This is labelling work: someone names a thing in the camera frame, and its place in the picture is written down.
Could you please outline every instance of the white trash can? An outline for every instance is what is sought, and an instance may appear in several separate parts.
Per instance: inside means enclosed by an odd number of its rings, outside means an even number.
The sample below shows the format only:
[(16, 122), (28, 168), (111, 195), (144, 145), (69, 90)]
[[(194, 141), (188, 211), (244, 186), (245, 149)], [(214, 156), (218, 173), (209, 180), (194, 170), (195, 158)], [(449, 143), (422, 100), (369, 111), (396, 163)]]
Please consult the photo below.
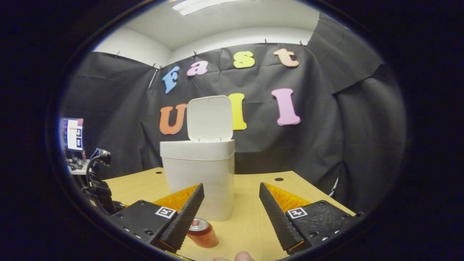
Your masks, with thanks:
[(205, 198), (197, 217), (227, 220), (233, 208), (235, 141), (232, 103), (227, 96), (191, 100), (187, 105), (189, 141), (160, 142), (171, 193), (203, 183)]

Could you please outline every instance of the silver can top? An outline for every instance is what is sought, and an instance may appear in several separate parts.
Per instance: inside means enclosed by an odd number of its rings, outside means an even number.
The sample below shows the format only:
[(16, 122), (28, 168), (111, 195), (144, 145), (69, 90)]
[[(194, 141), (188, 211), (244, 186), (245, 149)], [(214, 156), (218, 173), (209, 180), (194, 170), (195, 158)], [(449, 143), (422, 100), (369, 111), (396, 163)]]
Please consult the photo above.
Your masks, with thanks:
[(209, 226), (209, 223), (206, 220), (196, 217), (192, 220), (192, 225), (190, 225), (189, 230), (190, 231), (203, 231), (207, 229), (208, 226)]

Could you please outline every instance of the soda can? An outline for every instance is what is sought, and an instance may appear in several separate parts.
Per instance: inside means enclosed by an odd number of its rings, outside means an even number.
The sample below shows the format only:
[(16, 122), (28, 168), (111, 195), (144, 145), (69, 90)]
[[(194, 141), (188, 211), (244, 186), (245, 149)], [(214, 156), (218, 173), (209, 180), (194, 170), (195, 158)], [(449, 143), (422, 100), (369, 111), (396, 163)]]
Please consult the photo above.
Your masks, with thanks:
[(208, 221), (197, 217), (192, 220), (187, 236), (202, 248), (212, 248), (219, 243), (213, 226)]

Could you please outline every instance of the finger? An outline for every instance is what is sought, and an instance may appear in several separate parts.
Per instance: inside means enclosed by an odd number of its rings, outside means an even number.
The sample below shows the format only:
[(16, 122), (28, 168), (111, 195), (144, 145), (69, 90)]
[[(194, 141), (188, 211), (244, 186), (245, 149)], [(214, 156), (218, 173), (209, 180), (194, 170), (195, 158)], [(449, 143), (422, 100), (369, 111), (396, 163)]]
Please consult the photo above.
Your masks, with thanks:
[(248, 252), (240, 252), (235, 256), (234, 261), (254, 261)]
[(230, 260), (224, 259), (222, 257), (215, 257), (213, 258), (213, 261), (230, 261)]

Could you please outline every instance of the monitor screen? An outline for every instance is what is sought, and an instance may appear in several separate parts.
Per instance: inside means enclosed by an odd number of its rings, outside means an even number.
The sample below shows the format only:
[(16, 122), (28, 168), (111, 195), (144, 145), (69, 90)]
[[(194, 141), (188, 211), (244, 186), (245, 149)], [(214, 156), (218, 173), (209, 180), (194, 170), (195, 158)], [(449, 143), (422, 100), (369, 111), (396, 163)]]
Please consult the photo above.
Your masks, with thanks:
[(84, 119), (61, 118), (60, 129), (64, 149), (71, 151), (84, 150), (84, 146), (82, 144), (83, 123)]

